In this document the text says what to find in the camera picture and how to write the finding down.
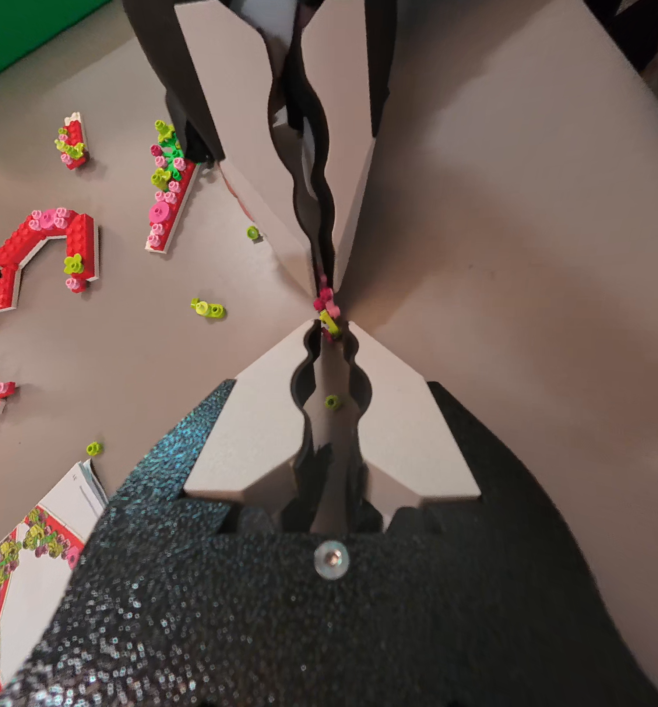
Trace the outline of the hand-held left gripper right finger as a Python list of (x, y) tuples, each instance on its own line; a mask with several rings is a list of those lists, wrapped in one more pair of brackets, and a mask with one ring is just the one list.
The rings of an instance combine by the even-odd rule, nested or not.
[(346, 326), (358, 408), (346, 472), (350, 532), (379, 532), (401, 508), (476, 500), (481, 490), (422, 375), (355, 322)]

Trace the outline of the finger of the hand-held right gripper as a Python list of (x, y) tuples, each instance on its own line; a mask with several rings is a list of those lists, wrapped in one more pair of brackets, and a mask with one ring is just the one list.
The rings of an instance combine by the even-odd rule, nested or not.
[(280, 76), (297, 1), (194, 1), (175, 6), (224, 153), (223, 176), (280, 265), (316, 296), (317, 206)]
[(376, 140), (372, 134), (364, 1), (324, 1), (307, 24), (301, 49), (306, 78), (327, 124), (322, 176), (334, 216), (333, 283), (344, 279)]

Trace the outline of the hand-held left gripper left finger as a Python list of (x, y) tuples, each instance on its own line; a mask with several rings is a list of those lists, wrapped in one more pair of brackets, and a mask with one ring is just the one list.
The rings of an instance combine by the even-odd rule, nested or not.
[(233, 380), (187, 481), (186, 496), (259, 508), (283, 531), (308, 532), (332, 462), (306, 402), (316, 391), (322, 326), (309, 320)]

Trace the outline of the pink lego branch with flowers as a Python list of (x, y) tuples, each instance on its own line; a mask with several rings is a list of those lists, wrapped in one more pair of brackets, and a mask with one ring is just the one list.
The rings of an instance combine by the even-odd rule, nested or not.
[(326, 274), (319, 275), (319, 290), (313, 306), (320, 314), (325, 311), (333, 320), (336, 320), (341, 315), (340, 308), (334, 302), (334, 291), (328, 285)]

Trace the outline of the long white red lego segment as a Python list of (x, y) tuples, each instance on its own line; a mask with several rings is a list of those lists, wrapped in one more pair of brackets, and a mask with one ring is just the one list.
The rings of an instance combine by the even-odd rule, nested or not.
[(157, 119), (154, 126), (157, 137), (150, 153), (155, 170), (150, 181), (155, 189), (155, 201), (148, 209), (149, 232), (145, 250), (166, 254), (202, 164), (187, 157), (172, 123)]

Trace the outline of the red lego heart half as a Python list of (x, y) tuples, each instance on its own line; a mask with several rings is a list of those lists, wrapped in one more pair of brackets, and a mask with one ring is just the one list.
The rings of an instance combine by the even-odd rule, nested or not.
[(25, 266), (53, 240), (64, 240), (66, 287), (85, 292), (99, 278), (99, 232), (93, 217), (68, 208), (34, 210), (0, 247), (0, 313), (15, 310)]

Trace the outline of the lego instruction booklet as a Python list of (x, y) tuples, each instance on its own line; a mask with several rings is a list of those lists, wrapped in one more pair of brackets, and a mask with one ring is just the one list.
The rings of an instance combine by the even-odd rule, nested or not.
[(0, 691), (49, 624), (107, 503), (88, 458), (0, 541)]

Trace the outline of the green panel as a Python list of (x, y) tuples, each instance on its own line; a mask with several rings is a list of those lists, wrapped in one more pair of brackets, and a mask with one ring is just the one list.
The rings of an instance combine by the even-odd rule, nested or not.
[(0, 73), (106, 1), (0, 1)]

